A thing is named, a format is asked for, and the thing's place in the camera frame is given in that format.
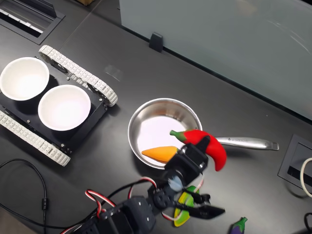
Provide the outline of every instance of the table surface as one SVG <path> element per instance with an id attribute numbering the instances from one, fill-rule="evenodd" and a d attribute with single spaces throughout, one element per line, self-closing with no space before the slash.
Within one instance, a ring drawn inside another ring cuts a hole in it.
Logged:
<path id="1" fill-rule="evenodd" d="M 139 161 L 128 143 L 127 129 L 134 111 L 154 98 L 174 98 L 188 104 L 203 129 L 216 137 L 257 137 L 276 141 L 279 151 L 255 151 L 226 147 L 228 162 L 221 172 L 210 160 L 202 193 L 226 213 L 213 220 L 192 218 L 173 228 L 157 217 L 153 233 L 225 234 L 242 216 L 253 234 L 303 234 L 303 215 L 312 211 L 312 199 L 301 199 L 301 189 L 278 177 L 293 134 L 312 141 L 312 126 L 244 91 L 174 57 L 158 53 L 148 43 L 106 20 L 107 4 L 96 1 L 92 9 L 70 0 L 52 1 L 66 17 L 42 43 L 60 50 L 71 60 L 108 83 L 119 101 L 110 108 L 81 145 L 71 162 L 62 168 L 27 143 L 0 127 L 1 160 L 24 158 L 42 173 L 50 199 L 47 223 L 68 226 L 95 208 L 84 195 L 93 189 L 104 195 L 141 176 L 160 171 Z M 38 46 L 0 26 L 0 71 L 10 61 L 38 55 Z M 105 68 L 118 70 L 118 77 Z M 40 180 L 28 167 L 15 163 L 0 171 L 0 202 L 14 211 L 42 222 Z M 147 185 L 134 194 L 146 195 Z M 126 198 L 126 192 L 114 202 Z M 25 222 L 42 233 L 40 227 Z M 49 230 L 48 233 L 59 233 Z"/>

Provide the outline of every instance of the toy red pepper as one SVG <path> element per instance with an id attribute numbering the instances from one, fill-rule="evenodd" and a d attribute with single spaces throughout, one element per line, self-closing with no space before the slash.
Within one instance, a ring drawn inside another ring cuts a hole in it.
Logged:
<path id="1" fill-rule="evenodd" d="M 220 142 L 207 132 L 201 130 L 188 130 L 185 132 L 171 131 L 170 135 L 175 136 L 184 144 L 198 144 L 205 136 L 210 136 L 210 143 L 206 149 L 206 154 L 213 158 L 215 170 L 220 171 L 226 163 L 226 152 Z"/>

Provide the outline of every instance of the pan handle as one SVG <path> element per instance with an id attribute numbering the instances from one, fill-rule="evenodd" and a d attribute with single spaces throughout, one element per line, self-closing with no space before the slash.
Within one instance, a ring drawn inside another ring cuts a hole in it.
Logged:
<path id="1" fill-rule="evenodd" d="M 268 140 L 252 138 L 252 137 L 216 137 L 222 145 L 231 145 L 240 148 L 254 150 L 279 150 L 279 145 L 276 142 Z"/>

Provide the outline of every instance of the white cable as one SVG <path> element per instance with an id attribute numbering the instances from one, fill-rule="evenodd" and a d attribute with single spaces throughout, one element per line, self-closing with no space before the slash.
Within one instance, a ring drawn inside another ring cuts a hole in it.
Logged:
<path id="1" fill-rule="evenodd" d="M 164 216 L 165 218 L 171 220 L 171 221 L 177 221 L 179 218 L 181 218 L 182 216 L 182 211 L 180 211 L 180 214 L 176 217 L 176 218 L 172 218 L 169 215 L 165 214 L 164 212 L 161 212 L 162 216 Z"/>
<path id="2" fill-rule="evenodd" d="M 201 188 L 201 186 L 203 186 L 203 184 L 204 184 L 204 179 L 205 179 L 204 174 L 201 174 L 201 181 L 200 181 L 200 183 L 198 184 L 198 186 L 195 188 L 194 193 L 196 193 L 196 192 Z"/>
<path id="3" fill-rule="evenodd" d="M 93 192 L 93 191 L 90 191 L 90 190 L 88 190 L 87 192 L 90 193 L 90 194 L 93 194 L 93 195 L 95 195 L 95 196 L 98 196 L 99 198 L 103 199 L 103 200 L 106 201 L 108 204 L 110 204 L 112 207 L 115 207 L 114 203 L 112 203 L 111 200 L 109 200 L 108 198 L 102 196 L 101 194 L 98 194 L 98 193 Z"/>
<path id="4" fill-rule="evenodd" d="M 307 160 L 305 160 L 304 163 L 302 164 L 301 172 L 300 172 L 300 182 L 301 182 L 301 186 L 302 186 L 303 191 L 304 191 L 309 197 L 312 197 L 312 194 L 309 193 L 309 191 L 307 190 L 306 185 L 304 184 L 304 181 L 303 181 L 304 169 L 306 168 L 307 163 L 310 162 L 310 161 L 312 161 L 312 157 L 310 157 L 310 158 L 308 158 Z"/>
<path id="5" fill-rule="evenodd" d="M 68 231 L 74 229 L 74 228 L 77 227 L 77 226 L 79 226 L 79 224 L 77 224 L 77 225 L 75 225 L 75 226 L 73 226 L 73 227 L 71 227 L 71 228 L 66 229 L 66 230 L 63 231 L 61 234 L 65 234 L 65 233 L 67 233 Z"/>
<path id="6" fill-rule="evenodd" d="M 153 179 L 144 176 L 144 177 L 141 177 L 140 180 L 147 180 L 147 181 L 151 182 L 154 185 L 154 187 L 157 189 L 157 184 Z M 132 191 L 133 191 L 133 186 L 129 190 L 128 199 L 130 199 L 132 197 Z"/>

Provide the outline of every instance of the white bowl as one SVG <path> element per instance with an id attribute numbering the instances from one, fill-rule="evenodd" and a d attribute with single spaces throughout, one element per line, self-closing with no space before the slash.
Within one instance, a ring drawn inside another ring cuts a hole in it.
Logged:
<path id="1" fill-rule="evenodd" d="M 8 98 L 25 101 L 42 93 L 49 82 L 49 69 L 37 58 L 10 62 L 0 75 L 0 90 Z"/>
<path id="2" fill-rule="evenodd" d="M 48 128 L 67 131 L 81 125 L 90 109 L 91 101 L 84 90 L 74 85 L 60 85 L 42 97 L 38 115 Z"/>

